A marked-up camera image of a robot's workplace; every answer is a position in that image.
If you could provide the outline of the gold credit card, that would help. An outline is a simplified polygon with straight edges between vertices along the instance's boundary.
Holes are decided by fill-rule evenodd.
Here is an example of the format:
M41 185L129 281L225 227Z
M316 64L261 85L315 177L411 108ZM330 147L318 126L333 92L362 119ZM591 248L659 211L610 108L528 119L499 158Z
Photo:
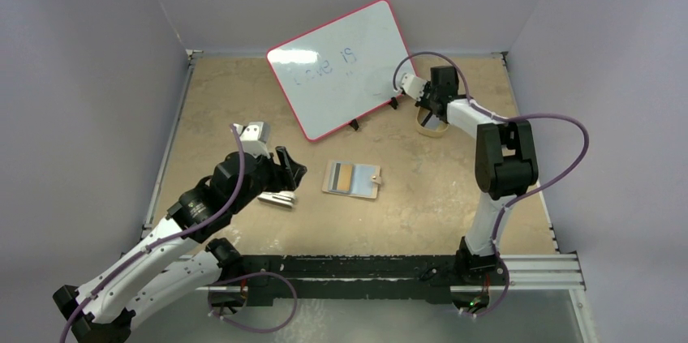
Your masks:
M349 194L354 166L351 163L336 162L331 170L329 190L336 193Z

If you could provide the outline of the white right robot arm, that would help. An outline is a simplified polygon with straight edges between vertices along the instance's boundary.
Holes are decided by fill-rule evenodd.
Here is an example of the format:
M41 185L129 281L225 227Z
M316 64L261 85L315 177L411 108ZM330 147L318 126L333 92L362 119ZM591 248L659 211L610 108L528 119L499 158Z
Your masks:
M433 67L429 81L407 75L402 78L402 88L429 116L475 140L475 181L481 196L454 265L461 281L474 284L486 273L502 268L497 255L503 226L514 199L536 183L539 169L531 124L509 121L459 93L460 77L453 66Z

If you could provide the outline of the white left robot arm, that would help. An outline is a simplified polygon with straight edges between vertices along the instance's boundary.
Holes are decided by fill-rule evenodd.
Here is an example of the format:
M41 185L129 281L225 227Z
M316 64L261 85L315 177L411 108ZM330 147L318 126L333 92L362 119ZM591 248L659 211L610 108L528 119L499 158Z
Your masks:
M259 195L296 191L306 173L282 146L275 153L228 154L110 268L54 293L66 320L59 341L72 335L78 342L124 342L136 326L194 289L255 277L231 242L214 235Z

